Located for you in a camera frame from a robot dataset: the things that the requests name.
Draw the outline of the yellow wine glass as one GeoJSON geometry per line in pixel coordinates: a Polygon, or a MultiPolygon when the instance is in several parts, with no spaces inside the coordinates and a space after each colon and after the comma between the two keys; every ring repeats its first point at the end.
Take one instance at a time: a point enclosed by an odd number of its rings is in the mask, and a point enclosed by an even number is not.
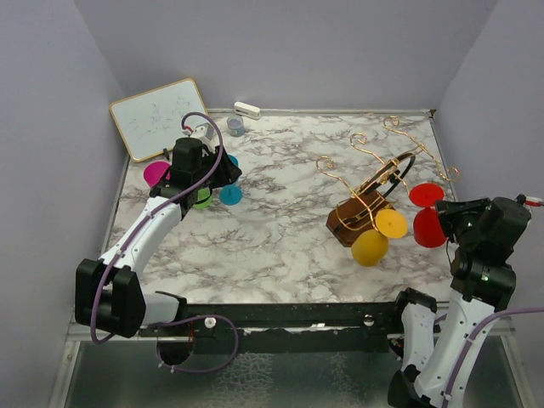
{"type": "Polygon", "coordinates": [[[374,227],[360,234],[351,246],[355,262],[365,267],[376,265],[388,252],[389,241],[403,238],[408,231],[406,218],[394,209],[379,211],[374,224],[374,227]]]}

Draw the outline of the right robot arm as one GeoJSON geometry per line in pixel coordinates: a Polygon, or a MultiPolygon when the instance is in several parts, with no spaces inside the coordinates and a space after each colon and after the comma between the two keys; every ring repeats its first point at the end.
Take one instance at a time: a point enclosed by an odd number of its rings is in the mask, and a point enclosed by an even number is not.
{"type": "Polygon", "coordinates": [[[516,287],[507,260],[531,220],[526,195],[437,201],[439,225],[457,245],[450,264],[448,309],[436,335],[434,297],[407,288],[390,312],[404,333],[402,366],[388,388],[392,407],[461,407],[468,380],[491,328],[516,287]]]}

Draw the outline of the red wine glass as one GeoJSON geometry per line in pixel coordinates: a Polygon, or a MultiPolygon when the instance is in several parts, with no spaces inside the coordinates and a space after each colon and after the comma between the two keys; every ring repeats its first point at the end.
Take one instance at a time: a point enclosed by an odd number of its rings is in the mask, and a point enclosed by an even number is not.
{"type": "Polygon", "coordinates": [[[420,207],[414,217],[413,233],[416,243],[421,247],[436,248],[446,242],[435,209],[436,201],[441,201],[444,196],[443,189],[434,183],[422,183],[411,189],[409,198],[415,206],[420,207]]]}

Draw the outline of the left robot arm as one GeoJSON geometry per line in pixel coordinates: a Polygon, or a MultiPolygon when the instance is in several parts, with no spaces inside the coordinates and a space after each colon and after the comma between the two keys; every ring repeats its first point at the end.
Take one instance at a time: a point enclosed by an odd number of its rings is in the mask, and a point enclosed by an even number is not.
{"type": "Polygon", "coordinates": [[[209,150],[199,139],[178,139],[171,164],[151,187],[134,224],[98,259],[84,259],[76,268],[76,322],[126,338],[154,324],[172,336],[182,333],[188,323],[182,298],[144,293],[139,277],[167,234],[198,202],[199,191],[223,188],[241,175],[222,146],[209,150]]]}

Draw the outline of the blue wine glass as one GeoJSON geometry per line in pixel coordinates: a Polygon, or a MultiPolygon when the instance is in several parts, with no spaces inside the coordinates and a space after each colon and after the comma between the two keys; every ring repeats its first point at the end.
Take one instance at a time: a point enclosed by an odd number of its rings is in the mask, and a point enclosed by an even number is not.
{"type": "Polygon", "coordinates": [[[220,201],[226,206],[238,204],[242,197],[241,188],[236,183],[225,185],[219,193],[220,201]]]}

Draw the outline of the magenta wine glass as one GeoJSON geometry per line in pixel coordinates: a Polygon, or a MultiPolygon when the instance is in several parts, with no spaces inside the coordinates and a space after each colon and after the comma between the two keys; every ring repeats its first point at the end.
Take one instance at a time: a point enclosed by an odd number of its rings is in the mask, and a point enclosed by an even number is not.
{"type": "Polygon", "coordinates": [[[169,168],[170,163],[167,161],[152,162],[143,171],[144,181],[149,187],[155,186],[169,168]]]}

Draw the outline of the green wine glass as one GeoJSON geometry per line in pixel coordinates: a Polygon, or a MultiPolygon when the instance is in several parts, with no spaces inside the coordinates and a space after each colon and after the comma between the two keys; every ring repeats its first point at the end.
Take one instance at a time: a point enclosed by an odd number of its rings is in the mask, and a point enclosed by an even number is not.
{"type": "Polygon", "coordinates": [[[209,187],[198,190],[196,202],[193,208],[203,209],[208,207],[212,202],[212,198],[213,192],[209,187]]]}

